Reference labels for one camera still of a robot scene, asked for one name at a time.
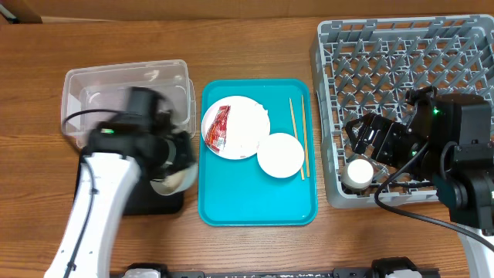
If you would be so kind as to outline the grey bowl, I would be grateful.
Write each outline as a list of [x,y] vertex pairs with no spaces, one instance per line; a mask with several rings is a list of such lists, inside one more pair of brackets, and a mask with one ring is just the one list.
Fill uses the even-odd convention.
[[197,177],[198,164],[195,163],[166,178],[151,180],[150,184],[159,195],[169,196],[188,190],[196,182]]

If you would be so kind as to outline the white cup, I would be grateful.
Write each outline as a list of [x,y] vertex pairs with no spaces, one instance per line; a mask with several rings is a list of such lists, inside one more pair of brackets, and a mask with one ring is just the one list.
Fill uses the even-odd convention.
[[356,159],[346,164],[340,174],[341,182],[346,188],[360,192],[367,189],[374,176],[372,164],[364,159]]

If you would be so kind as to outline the red snack wrapper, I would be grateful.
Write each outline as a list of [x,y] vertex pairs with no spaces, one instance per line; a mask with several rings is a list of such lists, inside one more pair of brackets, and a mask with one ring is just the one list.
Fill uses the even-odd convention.
[[205,135],[205,143],[216,153],[222,151],[225,146],[230,110],[229,105],[220,106]]

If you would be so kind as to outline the white tissue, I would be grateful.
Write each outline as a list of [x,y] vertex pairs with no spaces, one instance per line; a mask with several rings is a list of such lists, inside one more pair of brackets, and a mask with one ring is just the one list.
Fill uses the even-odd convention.
[[254,104],[252,109],[255,111],[255,114],[258,115],[259,117],[268,115],[268,110],[266,110],[264,106],[261,105],[260,103]]

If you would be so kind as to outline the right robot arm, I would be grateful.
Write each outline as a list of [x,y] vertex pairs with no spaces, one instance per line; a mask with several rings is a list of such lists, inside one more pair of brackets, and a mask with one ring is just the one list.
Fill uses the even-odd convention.
[[[493,142],[491,106],[467,93],[440,94],[434,86],[409,90],[414,113],[406,124],[368,113],[348,122],[354,153],[373,148],[372,160],[395,168],[374,193],[384,210],[458,233],[472,277],[493,275]],[[381,192],[403,173],[434,185],[449,222],[385,204]]]

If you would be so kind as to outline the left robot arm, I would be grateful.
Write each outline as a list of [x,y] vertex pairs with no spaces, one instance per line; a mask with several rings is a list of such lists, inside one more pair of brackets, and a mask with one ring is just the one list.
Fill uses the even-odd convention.
[[191,138],[161,112],[167,98],[131,87],[124,110],[99,122],[80,153],[79,185],[47,277],[108,277],[117,230],[139,184],[159,195],[189,189],[198,177]]

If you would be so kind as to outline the grey dishwasher rack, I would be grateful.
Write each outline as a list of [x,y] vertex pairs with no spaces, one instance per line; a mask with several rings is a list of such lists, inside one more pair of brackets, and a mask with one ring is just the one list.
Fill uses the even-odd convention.
[[362,192],[340,180],[356,158],[345,125],[368,113],[398,122],[410,119],[407,90],[471,93],[493,99],[493,18],[450,15],[321,22],[310,50],[313,87],[322,130],[327,201],[337,209],[374,206],[376,188],[391,173],[374,163],[374,179]]

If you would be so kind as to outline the teal plastic tray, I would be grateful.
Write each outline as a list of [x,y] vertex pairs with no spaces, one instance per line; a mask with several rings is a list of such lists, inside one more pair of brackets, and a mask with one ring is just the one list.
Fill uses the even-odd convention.
[[298,79],[216,80],[202,91],[201,111],[230,96],[251,98],[268,110],[273,133],[293,133],[293,102],[299,140],[304,146],[301,96],[304,95],[310,177],[273,178],[256,157],[229,160],[200,145],[198,213],[211,226],[307,225],[317,214],[316,162],[310,90]]

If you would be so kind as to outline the black plastic tray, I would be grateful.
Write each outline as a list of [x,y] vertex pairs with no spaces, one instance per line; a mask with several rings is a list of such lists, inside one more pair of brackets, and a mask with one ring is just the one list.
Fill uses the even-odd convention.
[[184,203],[184,193],[179,192],[173,195],[160,195],[152,187],[151,182],[142,174],[137,183],[127,194],[123,215],[165,215],[174,214],[181,210]]

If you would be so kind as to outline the right wooden chopstick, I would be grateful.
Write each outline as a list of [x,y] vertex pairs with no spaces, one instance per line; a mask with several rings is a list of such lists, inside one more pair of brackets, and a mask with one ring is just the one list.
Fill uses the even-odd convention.
[[302,119],[303,119],[303,138],[304,138],[304,151],[305,151],[305,165],[306,165],[306,176],[310,177],[310,162],[309,162],[309,152],[308,152],[308,138],[307,138],[307,128],[306,128],[306,110],[304,95],[301,96],[301,109],[302,109]]

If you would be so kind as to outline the wooden chopstick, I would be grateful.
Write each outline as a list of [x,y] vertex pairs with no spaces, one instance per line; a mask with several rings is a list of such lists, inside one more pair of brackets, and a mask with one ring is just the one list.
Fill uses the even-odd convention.
[[306,176],[310,177],[310,162],[309,162],[309,152],[308,152],[308,138],[307,138],[307,128],[306,128],[306,110],[304,95],[301,96],[301,109],[302,109],[302,119],[303,119],[303,138],[304,138],[304,151],[305,151],[305,165],[306,165]]
[[[294,137],[295,137],[295,139],[298,140],[296,120],[295,120],[295,115],[294,115],[294,110],[293,110],[293,102],[292,102],[291,98],[289,98],[289,107],[290,107],[290,114],[291,114],[291,118],[292,118]],[[304,174],[304,170],[303,170],[302,166],[300,167],[300,174],[301,174],[301,179],[304,181],[305,180],[305,174]]]

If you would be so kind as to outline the large white plate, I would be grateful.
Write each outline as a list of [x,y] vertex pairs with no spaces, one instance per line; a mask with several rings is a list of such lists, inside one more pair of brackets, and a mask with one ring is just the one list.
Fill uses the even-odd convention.
[[213,153],[229,160],[249,158],[257,153],[259,143],[270,134],[269,115],[255,114],[252,109],[257,101],[243,96],[224,97],[214,102],[206,111],[201,120],[201,136],[205,142],[205,135],[220,106],[231,107],[227,123],[227,137],[222,151]]

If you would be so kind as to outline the white bowl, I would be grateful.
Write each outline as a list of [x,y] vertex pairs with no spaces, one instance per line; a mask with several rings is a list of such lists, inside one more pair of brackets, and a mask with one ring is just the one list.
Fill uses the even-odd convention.
[[270,134],[257,150],[260,168],[273,178],[289,178],[300,174],[305,160],[301,143],[292,135]]

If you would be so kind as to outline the left wooden chopstick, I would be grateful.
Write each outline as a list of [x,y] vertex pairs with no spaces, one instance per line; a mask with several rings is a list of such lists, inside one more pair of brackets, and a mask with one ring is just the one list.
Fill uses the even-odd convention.
[[[292,118],[294,137],[295,137],[295,139],[298,140],[296,120],[295,120],[295,115],[294,115],[294,110],[293,110],[293,102],[292,102],[291,98],[289,98],[289,107],[290,107],[290,114],[291,114],[291,118]],[[305,174],[304,174],[304,170],[303,170],[302,166],[300,167],[300,174],[301,174],[301,179],[304,181],[305,180]]]

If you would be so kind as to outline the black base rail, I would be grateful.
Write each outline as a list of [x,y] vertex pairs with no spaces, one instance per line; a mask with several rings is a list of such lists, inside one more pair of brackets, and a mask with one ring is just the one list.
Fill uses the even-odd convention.
[[159,263],[133,263],[120,273],[110,277],[163,277],[163,278],[364,278],[379,277],[371,268],[334,268],[325,271],[236,272],[204,273],[202,271],[170,271]]

